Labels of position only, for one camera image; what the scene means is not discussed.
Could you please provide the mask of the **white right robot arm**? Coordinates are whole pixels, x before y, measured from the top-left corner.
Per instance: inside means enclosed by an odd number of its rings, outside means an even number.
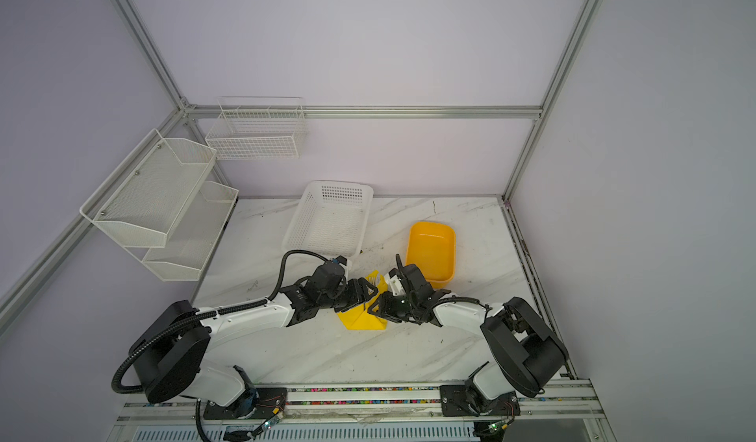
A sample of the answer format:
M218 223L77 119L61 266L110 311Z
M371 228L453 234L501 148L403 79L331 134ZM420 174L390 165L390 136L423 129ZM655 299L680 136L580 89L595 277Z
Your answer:
M398 265L388 288L367 312L392 323L456 328L482 338L489 358L461 385L440 388L446 416L517 416L519 398L535 398L569 353L555 331L523 298L488 304L436 289L415 265Z

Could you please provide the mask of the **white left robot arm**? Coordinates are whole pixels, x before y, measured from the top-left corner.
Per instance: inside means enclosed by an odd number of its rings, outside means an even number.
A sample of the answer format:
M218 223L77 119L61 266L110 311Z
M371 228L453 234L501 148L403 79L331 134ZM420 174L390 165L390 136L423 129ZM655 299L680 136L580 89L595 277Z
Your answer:
M132 346L111 388L143 394L151 404L175 397L225 408L251 403L257 390L244 368L215 363L211 351L254 333L298 325L322 309L349 311L378 294L370 280L348 279L345 267L331 260L290 286L277 284L272 298L216 308L175 302Z

